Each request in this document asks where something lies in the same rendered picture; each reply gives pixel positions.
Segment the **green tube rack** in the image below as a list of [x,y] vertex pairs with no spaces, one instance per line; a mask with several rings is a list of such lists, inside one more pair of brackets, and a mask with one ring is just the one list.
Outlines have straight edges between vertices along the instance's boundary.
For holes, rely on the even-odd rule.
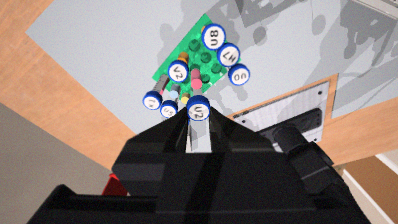
[[191,70],[193,70],[194,68],[197,68],[201,71],[204,92],[227,73],[226,68],[222,66],[217,60],[217,52],[206,49],[202,43],[201,28],[203,27],[203,25],[208,25],[211,23],[213,22],[206,15],[206,13],[203,14],[202,17],[194,25],[194,27],[192,27],[191,31],[187,33],[186,37],[182,39],[181,43],[177,45],[177,47],[172,51],[172,53],[167,57],[166,61],[152,77],[152,79],[157,82],[162,74],[168,76],[168,67],[170,63],[173,60],[176,60],[181,52],[186,52],[189,55],[189,75],[188,78],[185,80],[186,82],[183,81],[178,83],[169,79],[169,82],[165,88],[170,92],[172,85],[178,84],[181,87],[179,100],[181,100],[181,96],[183,93],[190,94]]

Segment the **grey bench mat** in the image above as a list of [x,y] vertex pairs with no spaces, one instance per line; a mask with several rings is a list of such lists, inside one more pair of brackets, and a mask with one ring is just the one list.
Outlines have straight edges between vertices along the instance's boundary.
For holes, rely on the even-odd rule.
[[331,119],[398,97],[398,20],[350,0],[54,0],[25,33],[136,135],[168,119],[151,77],[206,13],[250,71],[204,92],[227,116],[331,75]]

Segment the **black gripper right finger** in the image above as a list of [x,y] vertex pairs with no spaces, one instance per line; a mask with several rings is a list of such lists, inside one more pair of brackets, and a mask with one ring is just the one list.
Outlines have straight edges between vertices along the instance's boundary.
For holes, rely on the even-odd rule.
[[276,152],[268,138],[227,118],[212,106],[209,134],[211,152]]

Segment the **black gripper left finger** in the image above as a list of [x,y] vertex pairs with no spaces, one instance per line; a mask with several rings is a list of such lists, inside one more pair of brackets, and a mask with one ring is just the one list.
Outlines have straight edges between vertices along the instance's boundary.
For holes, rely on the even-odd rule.
[[[122,151],[186,152],[187,135],[188,135],[188,116],[187,116],[187,108],[185,106],[172,117],[129,138],[126,141],[125,145],[123,146],[121,152]],[[175,148],[175,142],[176,142],[176,148]]]

